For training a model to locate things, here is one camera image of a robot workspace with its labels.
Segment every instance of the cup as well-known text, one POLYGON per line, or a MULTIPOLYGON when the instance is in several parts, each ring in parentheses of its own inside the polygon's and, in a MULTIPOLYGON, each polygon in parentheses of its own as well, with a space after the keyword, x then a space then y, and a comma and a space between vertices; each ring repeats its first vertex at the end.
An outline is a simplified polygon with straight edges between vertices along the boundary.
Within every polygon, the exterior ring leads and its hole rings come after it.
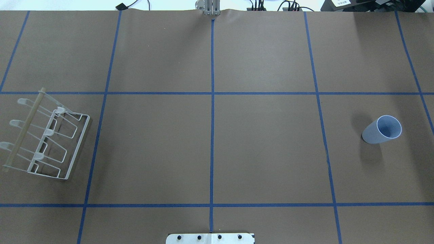
POLYGON ((362 138, 369 144, 377 144, 396 139, 401 132, 401 123, 395 117, 383 115, 366 127, 362 138))

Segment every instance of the drying rack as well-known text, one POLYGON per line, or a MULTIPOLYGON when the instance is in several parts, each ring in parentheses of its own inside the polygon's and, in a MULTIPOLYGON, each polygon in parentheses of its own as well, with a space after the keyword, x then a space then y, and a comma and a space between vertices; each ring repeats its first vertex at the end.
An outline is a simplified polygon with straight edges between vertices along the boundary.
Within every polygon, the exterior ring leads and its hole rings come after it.
POLYGON ((39 91, 35 101, 20 98, 18 104, 31 109, 25 121, 11 120, 9 123, 13 127, 20 128, 15 144, 0 142, 0 149, 10 152, 6 163, 3 165, 3 171, 8 172, 10 168, 13 168, 34 175, 67 180, 79 154, 80 146, 84 141, 90 116, 71 111, 46 94, 45 88, 39 91), (41 106, 43 99, 48 100, 51 107, 45 108, 41 106), (32 123, 36 113, 48 119, 46 125, 40 126, 32 123), (72 128, 72 133, 60 132, 62 124, 66 124, 64 127, 72 128), (29 132, 29 128, 38 131, 39 136, 35 135, 36 133, 29 132), (34 138, 38 142, 35 150, 22 147, 26 136, 34 138), (15 160, 24 162, 24 167, 15 167, 15 160))

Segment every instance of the sticker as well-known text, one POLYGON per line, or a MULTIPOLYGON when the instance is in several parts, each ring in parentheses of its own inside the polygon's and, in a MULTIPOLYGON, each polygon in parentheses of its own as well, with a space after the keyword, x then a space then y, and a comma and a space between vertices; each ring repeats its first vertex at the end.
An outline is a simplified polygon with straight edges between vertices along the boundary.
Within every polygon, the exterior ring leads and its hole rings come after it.
POLYGON ((332 2, 336 7, 351 4, 350 0, 332 0, 332 2))

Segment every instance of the blue grid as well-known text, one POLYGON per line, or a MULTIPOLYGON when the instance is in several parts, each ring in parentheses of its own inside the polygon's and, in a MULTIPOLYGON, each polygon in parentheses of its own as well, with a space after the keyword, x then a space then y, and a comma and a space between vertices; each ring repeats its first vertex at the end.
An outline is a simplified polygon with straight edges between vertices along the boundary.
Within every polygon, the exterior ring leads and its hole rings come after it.
MULTIPOLYGON (((0 94, 38 94, 38 92, 4 92, 2 91, 4 83, 7 79, 7 74, 9 72, 9 68, 12 64, 13 57, 15 56, 15 52, 17 50, 18 44, 20 42, 21 36, 23 34, 25 25, 27 23, 27 20, 29 18, 30 11, 26 13, 26 17, 24 19, 23 25, 21 27, 20 33, 18 35, 18 38, 16 40, 14 49, 12 51, 10 60, 8 62, 5 74, 3 76, 1 85, 0 85, 0 94)), ((107 74, 107 81, 105 90, 103 92, 48 92, 48 94, 55 94, 55 95, 78 95, 78 94, 89 94, 89 95, 104 95, 102 107, 101 107, 101 113, 98 123, 98 129, 95 139, 95 145, 94 145, 94 151, 92 155, 92 162, 89 172, 89 178, 88 178, 88 184, 86 188, 86 195, 85 200, 83 204, 1 204, 1 207, 8 207, 8 208, 82 208, 82 218, 80 221, 80 228, 79 228, 79 234, 77 238, 77 243, 79 244, 81 242, 81 236, 83 232, 84 227, 84 221, 86 216, 86 209, 87 208, 209 208, 209 214, 210 214, 210 223, 209 228, 210 232, 213 231, 213 208, 219 207, 219 208, 261 208, 261 207, 276 207, 276 208, 283 208, 283 207, 333 207, 334 213, 335 213, 335 222, 336 222, 336 230, 338 235, 338 241, 341 244, 342 243, 342 237, 341 237, 341 231, 340 231, 340 225, 339 225, 339 216, 338 216, 338 209, 337 207, 357 207, 357 206, 434 206, 434 202, 363 202, 363 203, 338 203, 336 202, 335 198, 335 191, 333 186, 333 177, 332 177, 332 169, 330 166, 330 159, 329 159, 329 152, 327 147, 327 138, 324 128, 324 121, 322 118, 322 109, 321 109, 321 102, 320 102, 320 96, 322 95, 410 95, 410 96, 420 96, 425 113, 427 115, 429 124, 431 126, 431 130, 434 134, 434 126, 433 122, 431 120, 430 114, 428 112, 428 108, 424 99, 424 96, 434 95, 434 92, 422 92, 421 87, 419 85, 418 78, 416 76, 416 72, 413 67, 413 63, 410 58, 410 54, 408 53, 407 45, 405 43, 404 35, 401 28, 401 23, 399 20, 398 13, 395 12, 395 17, 397 21, 397 26, 399 29, 399 33, 401 35, 402 44, 405 50, 405 53, 407 55, 407 59, 411 68, 411 71, 414 76, 414 80, 416 82, 416 86, 418 88, 418 92, 320 92, 318 90, 318 84, 316 80, 316 71, 315 71, 315 64, 314 64, 314 58, 312 54, 312 47, 310 42, 310 33, 309 33, 309 25, 307 21, 307 14, 304 12, 304 21, 306 25, 306 36, 308 41, 308 47, 309 47, 309 55, 310 55, 310 61, 312 66, 312 76, 314 80, 315 85, 315 92, 215 92, 214 90, 214 22, 215 20, 211 20, 211 37, 210 37, 210 46, 211 46, 211 92, 109 92, 109 84, 110 84, 110 75, 113 65, 113 60, 115 56, 115 50, 116 50, 116 42, 118 38, 118 32, 119 32, 119 26, 121 22, 121 16, 122 12, 119 12, 118 15, 118 21, 116 25, 116 32, 113 42, 113 48, 112 48, 112 55, 110 59, 109 64, 109 70, 107 74), (90 186, 92 183, 92 175, 93 170, 95 166, 95 159, 96 159, 96 152, 98 149, 98 142, 99 142, 99 136, 101 132, 101 126, 102 126, 102 120, 104 116, 104 109, 105 109, 105 102, 107 100, 107 95, 210 95, 211 96, 211 142, 210 142, 210 203, 209 204, 89 204, 89 192, 90 192, 90 186), (321 130, 322 130, 322 137, 324 142, 324 148, 326 152, 326 159, 327 159, 327 165, 328 165, 328 171, 329 171, 329 181, 330 181, 330 189, 331 189, 331 195, 332 195, 332 203, 257 203, 257 204, 215 204, 214 203, 214 97, 215 95, 224 96, 224 95, 315 95, 318 105, 318 113, 319 113, 319 119, 321 122, 321 130)))

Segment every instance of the white plastic tip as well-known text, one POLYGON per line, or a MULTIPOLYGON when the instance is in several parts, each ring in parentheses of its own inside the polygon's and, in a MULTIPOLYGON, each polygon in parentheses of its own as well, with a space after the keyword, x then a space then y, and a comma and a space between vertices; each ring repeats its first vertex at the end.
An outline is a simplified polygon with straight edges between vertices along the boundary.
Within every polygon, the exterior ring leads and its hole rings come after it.
POLYGON ((18 104, 22 104, 22 105, 26 105, 27 104, 27 100, 28 99, 26 99, 26 98, 20 98, 20 99, 18 99, 18 104))
POLYGON ((52 135, 54 135, 54 130, 52 130, 52 129, 45 129, 44 135, 46 135, 46 136, 52 136, 52 135))
POLYGON ((10 145, 12 145, 12 143, 10 143, 10 142, 0 142, 0 148, 1 148, 1 149, 8 150, 8 147, 9 147, 10 145))
POLYGON ((13 119, 13 120, 11 120, 10 122, 9 122, 9 125, 10 126, 15 126, 15 127, 19 127, 20 126, 20 120, 16 120, 16 119, 13 119))
POLYGON ((41 152, 35 152, 35 155, 33 156, 34 160, 42 160, 44 158, 44 154, 41 152))
POLYGON ((65 113, 65 112, 66 112, 66 109, 65 109, 65 108, 57 107, 57 109, 56 109, 56 113, 63 114, 63 113, 65 113))

